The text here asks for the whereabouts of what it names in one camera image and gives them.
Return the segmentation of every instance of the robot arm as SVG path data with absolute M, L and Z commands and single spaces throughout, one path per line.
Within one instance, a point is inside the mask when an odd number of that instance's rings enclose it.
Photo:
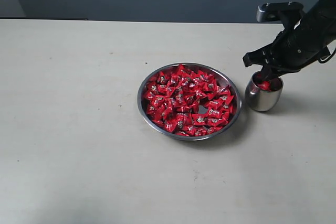
M 336 0 L 318 0 L 306 14 L 302 9 L 296 2 L 258 7 L 259 22 L 280 20 L 285 29 L 273 43 L 246 53 L 245 67 L 261 65 L 261 78 L 272 80 L 299 72 L 315 61 L 326 63 L 334 56 L 336 50 L 330 54 L 327 45 L 336 39 Z

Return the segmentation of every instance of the white table surface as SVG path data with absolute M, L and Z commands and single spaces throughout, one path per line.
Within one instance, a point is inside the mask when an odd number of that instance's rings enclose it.
M 151 129 L 136 94 L 197 62 L 241 94 L 271 24 L 0 20 L 0 223 L 334 223 L 336 61 L 284 76 L 270 113 L 210 141 Z

